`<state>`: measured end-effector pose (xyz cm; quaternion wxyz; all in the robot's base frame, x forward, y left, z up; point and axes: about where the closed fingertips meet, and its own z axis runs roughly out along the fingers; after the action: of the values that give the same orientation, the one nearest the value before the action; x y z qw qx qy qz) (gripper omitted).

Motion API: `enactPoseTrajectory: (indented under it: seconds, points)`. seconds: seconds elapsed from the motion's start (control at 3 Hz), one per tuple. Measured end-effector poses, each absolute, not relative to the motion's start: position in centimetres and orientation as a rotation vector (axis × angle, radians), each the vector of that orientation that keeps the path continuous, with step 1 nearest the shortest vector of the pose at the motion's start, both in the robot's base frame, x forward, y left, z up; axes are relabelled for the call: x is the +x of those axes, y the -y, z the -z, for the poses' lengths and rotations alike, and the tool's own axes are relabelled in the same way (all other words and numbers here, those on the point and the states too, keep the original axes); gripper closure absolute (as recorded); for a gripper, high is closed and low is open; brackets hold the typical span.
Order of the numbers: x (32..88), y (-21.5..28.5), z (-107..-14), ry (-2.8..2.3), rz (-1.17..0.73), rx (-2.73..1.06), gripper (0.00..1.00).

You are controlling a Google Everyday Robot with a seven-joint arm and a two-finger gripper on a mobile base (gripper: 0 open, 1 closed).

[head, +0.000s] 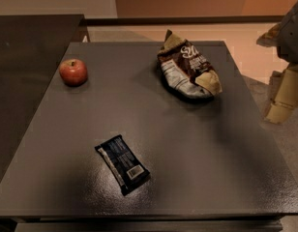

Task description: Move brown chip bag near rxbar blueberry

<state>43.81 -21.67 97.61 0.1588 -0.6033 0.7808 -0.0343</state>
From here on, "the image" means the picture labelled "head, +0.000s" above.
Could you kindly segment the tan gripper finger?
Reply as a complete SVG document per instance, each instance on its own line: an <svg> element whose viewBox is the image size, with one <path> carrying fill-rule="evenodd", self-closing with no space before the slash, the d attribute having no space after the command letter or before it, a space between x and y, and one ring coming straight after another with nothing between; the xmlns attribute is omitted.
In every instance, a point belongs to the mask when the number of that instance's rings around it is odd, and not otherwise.
<svg viewBox="0 0 298 232"><path fill-rule="evenodd" d="M263 33L257 40L256 43L265 46L272 47L277 45L277 38L280 33L281 25L279 23L271 27L267 32Z"/></svg>
<svg viewBox="0 0 298 232"><path fill-rule="evenodd" d="M281 124L297 107L298 64L290 63L282 72L272 72L264 118L270 123Z"/></svg>

